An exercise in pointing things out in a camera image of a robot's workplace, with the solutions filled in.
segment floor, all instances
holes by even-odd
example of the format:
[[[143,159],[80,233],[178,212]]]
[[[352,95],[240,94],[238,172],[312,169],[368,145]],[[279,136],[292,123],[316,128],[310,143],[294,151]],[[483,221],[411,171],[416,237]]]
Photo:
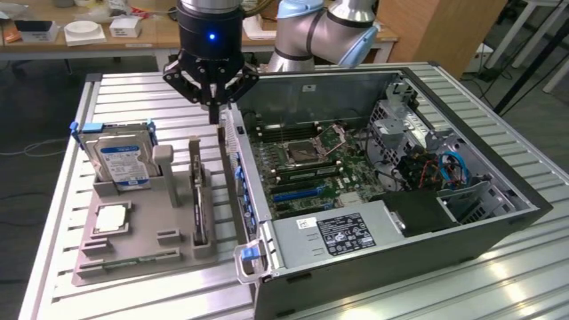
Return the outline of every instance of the floor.
[[[508,22],[503,26],[495,26],[487,44],[492,47],[499,45],[509,26]],[[525,37],[527,33],[521,33],[516,38],[517,43]],[[564,54],[564,49],[556,50],[527,87],[543,77]],[[67,74],[63,61],[32,61],[24,64],[22,69],[27,76],[22,80],[16,79],[10,69],[0,71],[0,153],[20,151],[31,143],[68,136],[67,128],[75,116],[86,74],[156,71],[151,57],[123,58],[120,63],[114,59],[78,59],[71,64],[72,75]],[[508,69],[513,79],[519,78],[523,70],[524,67],[520,70]],[[488,84],[475,81],[485,90]],[[497,80],[488,93],[492,104],[500,101],[513,82],[515,80],[505,78]],[[472,81],[465,81],[464,85],[480,95],[480,89]],[[568,132],[569,123],[569,79],[565,78],[552,95],[539,88],[505,119],[561,168],[569,171],[569,142],[561,137],[561,133]],[[66,142],[59,141],[34,152],[52,153],[62,150],[64,145]],[[62,160],[62,154],[50,157],[0,156],[0,175],[7,181],[0,184],[0,221],[34,224],[14,227],[0,222],[0,319],[18,318],[26,279],[42,236],[42,220],[48,212]],[[22,193],[34,194],[4,199]],[[8,279],[22,279],[23,283],[7,284]]]

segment aluminum slotted table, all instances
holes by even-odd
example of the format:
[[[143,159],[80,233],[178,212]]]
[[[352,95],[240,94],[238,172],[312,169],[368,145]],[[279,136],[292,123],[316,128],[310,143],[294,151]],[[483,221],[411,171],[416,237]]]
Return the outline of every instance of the aluminum slotted table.
[[[287,319],[519,319],[569,315],[569,176],[481,104],[447,72],[427,63],[410,67],[489,146],[527,178],[553,211],[511,235],[479,259],[302,311]],[[423,114],[448,126],[428,101]],[[188,166],[188,136],[202,139],[212,171],[220,262],[84,287],[71,284],[92,195],[94,169],[70,141],[20,319],[223,319],[252,317],[250,288],[236,280],[231,218],[215,127],[207,113],[162,80],[160,73],[92,75],[76,121],[156,122],[162,144],[175,148],[175,170]]]

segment warning label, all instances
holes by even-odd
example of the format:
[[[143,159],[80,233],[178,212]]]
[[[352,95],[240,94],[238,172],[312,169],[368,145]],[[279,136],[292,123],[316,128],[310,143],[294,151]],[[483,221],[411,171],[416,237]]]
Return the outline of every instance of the warning label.
[[[359,213],[319,221],[319,230],[331,255],[343,255],[376,245]]]

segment wooden cabinet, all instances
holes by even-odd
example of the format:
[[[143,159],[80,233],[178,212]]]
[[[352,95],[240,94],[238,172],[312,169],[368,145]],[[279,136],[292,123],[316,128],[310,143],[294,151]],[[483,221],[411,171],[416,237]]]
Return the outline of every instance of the wooden cabinet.
[[[382,0],[380,21],[400,36],[390,62],[436,61],[459,78],[507,0]]]

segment robotic arm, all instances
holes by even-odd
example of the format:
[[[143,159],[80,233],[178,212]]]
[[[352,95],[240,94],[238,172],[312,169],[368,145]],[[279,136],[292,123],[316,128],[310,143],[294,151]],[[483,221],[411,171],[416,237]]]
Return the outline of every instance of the robotic arm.
[[[376,0],[282,0],[271,72],[315,69],[314,56],[356,67],[372,48],[380,29]]]
[[[242,0],[178,2],[182,50],[178,61],[164,68],[164,80],[191,102],[202,103],[212,124],[219,124],[227,103],[238,101],[259,80],[242,53],[243,19],[263,11],[272,1],[264,0],[248,12],[242,9]],[[312,70],[315,55],[344,67],[359,65],[379,32],[375,2],[336,0],[324,10],[324,0],[282,0],[270,71]]]

